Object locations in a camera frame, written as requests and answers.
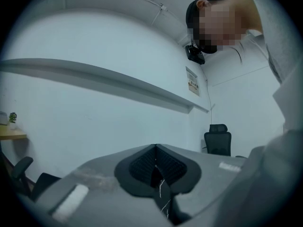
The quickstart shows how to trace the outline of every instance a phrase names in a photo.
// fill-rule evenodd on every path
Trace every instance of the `black office chair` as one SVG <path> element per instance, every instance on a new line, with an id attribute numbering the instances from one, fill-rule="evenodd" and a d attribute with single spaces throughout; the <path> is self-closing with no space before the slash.
<path id="1" fill-rule="evenodd" d="M 227 132 L 225 124 L 211 124 L 204 139 L 208 154 L 231 156 L 232 134 Z"/>
<path id="2" fill-rule="evenodd" d="M 22 160 L 20 160 L 14 166 L 11 172 L 11 179 L 18 193 L 28 196 L 32 201 L 36 201 L 41 193 L 43 193 L 50 185 L 54 184 L 60 178 L 47 173 L 42 173 L 31 192 L 27 183 L 25 171 L 30 164 L 32 164 L 32 162 L 33 159 L 31 157 L 24 157 Z"/>

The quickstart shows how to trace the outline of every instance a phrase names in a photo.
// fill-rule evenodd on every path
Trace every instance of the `chair armrest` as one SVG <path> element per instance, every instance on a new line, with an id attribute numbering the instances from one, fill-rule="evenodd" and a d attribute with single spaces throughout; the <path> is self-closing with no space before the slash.
<path id="1" fill-rule="evenodd" d="M 19 180 L 23 174 L 25 174 L 25 171 L 27 168 L 32 164 L 34 160 L 32 157 L 24 157 L 21 159 L 13 168 L 11 171 L 11 177 Z"/>

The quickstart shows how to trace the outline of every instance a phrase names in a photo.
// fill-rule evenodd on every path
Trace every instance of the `wooden desk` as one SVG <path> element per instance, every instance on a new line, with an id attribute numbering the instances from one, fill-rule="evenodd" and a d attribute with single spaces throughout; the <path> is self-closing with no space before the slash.
<path id="1" fill-rule="evenodd" d="M 8 125 L 0 125 L 0 140 L 17 140 L 27 137 L 22 130 L 11 130 Z"/>

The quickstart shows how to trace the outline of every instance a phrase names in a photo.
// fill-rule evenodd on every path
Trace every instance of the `ceiling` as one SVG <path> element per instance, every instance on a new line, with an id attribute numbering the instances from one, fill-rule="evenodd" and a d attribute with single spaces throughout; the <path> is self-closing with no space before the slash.
<path id="1" fill-rule="evenodd" d="M 33 0 L 24 13 L 26 20 L 63 9 L 108 9 L 120 12 L 155 27 L 176 43 L 185 46 L 187 36 L 185 14 L 193 0 Z"/>

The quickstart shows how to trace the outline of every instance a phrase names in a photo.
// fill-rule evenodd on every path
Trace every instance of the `small potted plant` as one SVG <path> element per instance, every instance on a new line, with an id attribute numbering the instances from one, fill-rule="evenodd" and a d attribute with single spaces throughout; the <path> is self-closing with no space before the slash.
<path id="1" fill-rule="evenodd" d="M 9 127 L 11 130 L 16 129 L 16 119 L 17 119 L 17 114 L 16 113 L 10 113 L 9 115 Z"/>

